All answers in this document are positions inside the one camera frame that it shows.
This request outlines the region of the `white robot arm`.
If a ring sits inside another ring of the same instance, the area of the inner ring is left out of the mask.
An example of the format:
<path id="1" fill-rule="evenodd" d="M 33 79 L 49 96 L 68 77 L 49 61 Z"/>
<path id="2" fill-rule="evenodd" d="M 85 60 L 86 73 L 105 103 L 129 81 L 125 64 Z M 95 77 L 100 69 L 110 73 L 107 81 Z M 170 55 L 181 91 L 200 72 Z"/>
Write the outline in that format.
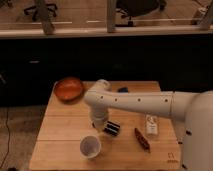
<path id="1" fill-rule="evenodd" d="M 213 90 L 118 93 L 110 88 L 100 79 L 84 95 L 96 130 L 108 121 L 109 108 L 184 121 L 180 170 L 213 171 Z"/>

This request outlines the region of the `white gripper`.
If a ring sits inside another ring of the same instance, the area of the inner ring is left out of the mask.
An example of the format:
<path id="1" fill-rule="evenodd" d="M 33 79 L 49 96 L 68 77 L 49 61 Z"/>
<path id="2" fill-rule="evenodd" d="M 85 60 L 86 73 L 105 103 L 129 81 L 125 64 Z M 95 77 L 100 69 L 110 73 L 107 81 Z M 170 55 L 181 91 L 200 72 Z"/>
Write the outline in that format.
<path id="1" fill-rule="evenodd" d="M 104 130 L 105 125 L 108 122 L 108 116 L 92 116 L 91 117 L 92 123 L 94 124 L 94 128 L 98 131 L 101 132 Z"/>

